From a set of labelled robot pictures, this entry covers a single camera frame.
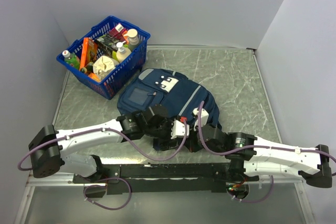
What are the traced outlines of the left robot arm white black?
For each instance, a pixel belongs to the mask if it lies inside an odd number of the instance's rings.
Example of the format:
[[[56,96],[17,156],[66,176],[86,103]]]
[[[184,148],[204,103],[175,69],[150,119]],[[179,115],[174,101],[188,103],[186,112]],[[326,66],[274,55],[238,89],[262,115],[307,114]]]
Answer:
[[[130,142],[133,145],[145,135],[171,140],[174,122],[175,118],[168,116],[165,107],[155,105],[78,129],[57,131],[52,124],[44,126],[28,146],[33,176],[45,178],[64,172],[98,183],[104,176],[100,157],[81,156],[78,151],[109,143]]]

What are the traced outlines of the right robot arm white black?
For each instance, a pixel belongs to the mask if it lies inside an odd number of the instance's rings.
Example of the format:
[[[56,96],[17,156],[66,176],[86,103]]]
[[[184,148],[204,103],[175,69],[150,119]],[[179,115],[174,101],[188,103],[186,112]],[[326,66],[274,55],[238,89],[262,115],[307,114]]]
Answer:
[[[277,176],[304,180],[312,187],[332,187],[334,174],[326,145],[291,146],[243,132],[225,133],[210,124],[196,126],[194,131],[202,148],[231,162],[229,175],[235,181],[246,176]]]

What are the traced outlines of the navy blue student backpack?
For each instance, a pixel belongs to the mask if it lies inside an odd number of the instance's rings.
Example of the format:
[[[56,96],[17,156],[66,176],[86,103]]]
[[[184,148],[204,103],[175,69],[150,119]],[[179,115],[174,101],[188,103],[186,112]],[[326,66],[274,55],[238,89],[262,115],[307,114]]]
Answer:
[[[193,110],[199,108],[200,118],[201,109],[205,109],[209,114],[207,124],[222,129],[219,108],[211,92],[179,72],[153,68],[143,70],[120,94],[117,108],[121,115],[125,115],[155,105],[165,107],[169,117],[185,117],[190,129],[194,128],[196,120]],[[153,138],[153,148],[157,151],[171,150],[181,144],[182,138],[166,142]]]

